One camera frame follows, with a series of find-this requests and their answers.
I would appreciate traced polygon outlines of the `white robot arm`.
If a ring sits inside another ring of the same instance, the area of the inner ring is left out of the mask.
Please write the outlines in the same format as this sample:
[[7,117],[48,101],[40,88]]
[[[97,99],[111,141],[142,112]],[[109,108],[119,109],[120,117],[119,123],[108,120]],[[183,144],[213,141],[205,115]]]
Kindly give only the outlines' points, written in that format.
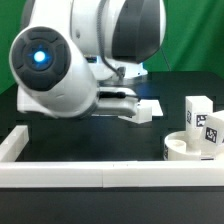
[[9,54],[18,111],[135,123],[161,115],[129,85],[165,29],[163,0],[26,0]]

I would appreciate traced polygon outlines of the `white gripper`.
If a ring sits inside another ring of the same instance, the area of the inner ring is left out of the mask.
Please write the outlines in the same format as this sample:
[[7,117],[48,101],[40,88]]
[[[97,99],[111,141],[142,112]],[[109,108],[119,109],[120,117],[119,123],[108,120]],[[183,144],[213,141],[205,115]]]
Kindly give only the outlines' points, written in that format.
[[17,94],[17,109],[19,112],[37,112],[54,118],[83,118],[87,116],[132,117],[137,114],[137,105],[137,99],[131,95],[124,98],[100,98],[95,105],[86,110],[78,108],[73,112],[67,112],[64,107],[60,107],[61,111],[56,112],[49,105],[42,105],[22,88],[18,88]]

